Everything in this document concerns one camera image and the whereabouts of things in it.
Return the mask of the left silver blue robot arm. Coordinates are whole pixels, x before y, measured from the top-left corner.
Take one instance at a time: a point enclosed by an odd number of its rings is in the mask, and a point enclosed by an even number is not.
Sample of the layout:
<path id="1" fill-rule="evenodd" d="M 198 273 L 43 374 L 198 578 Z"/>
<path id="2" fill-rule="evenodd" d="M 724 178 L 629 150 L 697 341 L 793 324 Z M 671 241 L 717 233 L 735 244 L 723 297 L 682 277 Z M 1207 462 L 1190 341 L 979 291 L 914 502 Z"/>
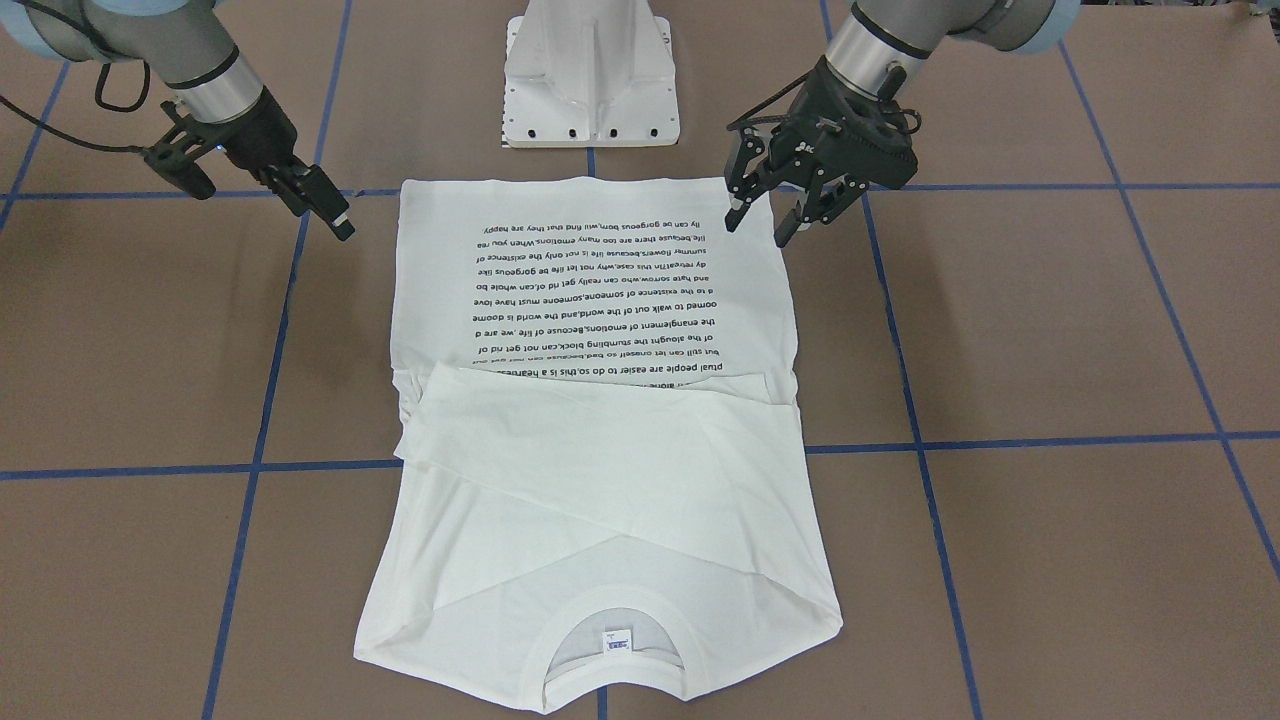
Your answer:
<path id="1" fill-rule="evenodd" d="M 724 168 L 736 231 L 753 204 L 781 184 L 801 196 L 780 222 L 785 246 L 813 223 L 829 224 L 870 186 L 904 187 L 916 173 L 913 136 L 922 124 L 897 95 L 943 38 L 1001 53 L 1039 53 L 1073 26 L 1076 1 L 855 1 L 824 55 L 783 92 L 785 113 L 760 102 L 730 124 Z"/>

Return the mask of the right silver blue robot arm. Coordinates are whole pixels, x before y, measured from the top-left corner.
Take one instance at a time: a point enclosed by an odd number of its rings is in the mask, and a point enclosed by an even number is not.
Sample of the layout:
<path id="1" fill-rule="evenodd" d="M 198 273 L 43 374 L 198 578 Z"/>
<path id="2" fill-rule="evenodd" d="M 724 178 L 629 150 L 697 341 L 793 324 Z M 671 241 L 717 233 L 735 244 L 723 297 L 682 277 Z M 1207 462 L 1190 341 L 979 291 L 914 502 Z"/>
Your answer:
<path id="1" fill-rule="evenodd" d="M 212 1 L 5 1 L 3 27 L 23 47 L 68 61 L 142 61 L 173 92 L 172 128 L 129 152 L 193 199 L 215 186 L 200 168 L 214 149 L 296 215 L 311 211 L 338 240 L 353 234 L 348 202 L 320 167 L 294 154 L 297 132 L 216 18 Z"/>

